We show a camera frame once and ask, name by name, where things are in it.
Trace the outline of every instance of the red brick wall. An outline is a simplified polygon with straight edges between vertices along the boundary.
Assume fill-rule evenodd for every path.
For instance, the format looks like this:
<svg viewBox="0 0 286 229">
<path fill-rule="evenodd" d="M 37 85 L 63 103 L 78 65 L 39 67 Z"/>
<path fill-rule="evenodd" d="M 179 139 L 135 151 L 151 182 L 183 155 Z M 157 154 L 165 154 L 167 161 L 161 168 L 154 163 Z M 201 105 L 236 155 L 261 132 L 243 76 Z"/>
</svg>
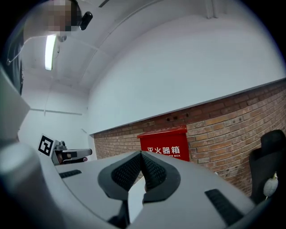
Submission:
<svg viewBox="0 0 286 229">
<path fill-rule="evenodd" d="M 286 130 L 286 82 L 94 134 L 97 158 L 140 150 L 137 135 L 187 124 L 191 162 L 217 172 L 247 195 L 251 193 L 249 153 L 260 137 Z"/>
</svg>

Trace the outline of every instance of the ceiling light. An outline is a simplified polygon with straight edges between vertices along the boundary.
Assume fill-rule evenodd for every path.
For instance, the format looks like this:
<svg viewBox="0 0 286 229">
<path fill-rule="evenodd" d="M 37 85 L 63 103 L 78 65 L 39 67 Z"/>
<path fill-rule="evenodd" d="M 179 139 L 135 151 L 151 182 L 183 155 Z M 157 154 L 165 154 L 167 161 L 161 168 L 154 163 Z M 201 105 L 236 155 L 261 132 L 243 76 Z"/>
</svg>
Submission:
<svg viewBox="0 0 286 229">
<path fill-rule="evenodd" d="M 46 38 L 45 68 L 51 71 L 53 68 L 53 53 L 55 47 L 56 35 L 50 35 Z"/>
</svg>

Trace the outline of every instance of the fire box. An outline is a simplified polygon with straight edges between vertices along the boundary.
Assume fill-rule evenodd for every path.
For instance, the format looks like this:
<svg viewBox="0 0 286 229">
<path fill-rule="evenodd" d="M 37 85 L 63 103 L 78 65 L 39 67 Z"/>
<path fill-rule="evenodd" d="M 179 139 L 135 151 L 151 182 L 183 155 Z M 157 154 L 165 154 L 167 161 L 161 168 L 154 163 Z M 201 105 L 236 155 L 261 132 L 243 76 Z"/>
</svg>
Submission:
<svg viewBox="0 0 286 229">
<path fill-rule="evenodd" d="M 149 131 L 137 136 L 140 138 L 141 149 L 161 153 L 169 157 L 189 161 L 188 141 L 185 125 Z"/>
</svg>

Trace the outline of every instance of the black chair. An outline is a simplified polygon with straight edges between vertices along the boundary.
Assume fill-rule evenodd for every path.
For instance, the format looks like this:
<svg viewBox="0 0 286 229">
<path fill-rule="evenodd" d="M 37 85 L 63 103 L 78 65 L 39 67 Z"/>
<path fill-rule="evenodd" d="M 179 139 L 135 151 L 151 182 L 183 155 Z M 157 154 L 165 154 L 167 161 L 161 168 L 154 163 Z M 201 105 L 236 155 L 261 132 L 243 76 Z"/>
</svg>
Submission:
<svg viewBox="0 0 286 229">
<path fill-rule="evenodd" d="M 261 148 L 253 150 L 249 155 L 252 176 L 251 199 L 256 203 L 265 200 L 263 188 L 265 182 L 277 172 L 279 185 L 285 165 L 286 137 L 281 130 L 274 130 L 261 137 Z"/>
</svg>

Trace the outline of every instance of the white ceiling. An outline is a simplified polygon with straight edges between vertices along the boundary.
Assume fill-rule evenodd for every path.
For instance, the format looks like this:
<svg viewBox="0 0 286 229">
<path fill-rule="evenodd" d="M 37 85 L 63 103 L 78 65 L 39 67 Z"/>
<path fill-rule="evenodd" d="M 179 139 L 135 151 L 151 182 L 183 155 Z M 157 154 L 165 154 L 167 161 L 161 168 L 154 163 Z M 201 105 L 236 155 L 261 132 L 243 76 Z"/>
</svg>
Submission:
<svg viewBox="0 0 286 229">
<path fill-rule="evenodd" d="M 52 71 L 45 70 L 46 37 L 29 40 L 22 52 L 25 74 L 52 77 L 88 93 L 112 59 L 143 33 L 190 14 L 206 17 L 203 0 L 110 0 L 99 8 L 103 1 L 78 1 L 93 19 L 85 31 L 56 43 Z"/>
</svg>

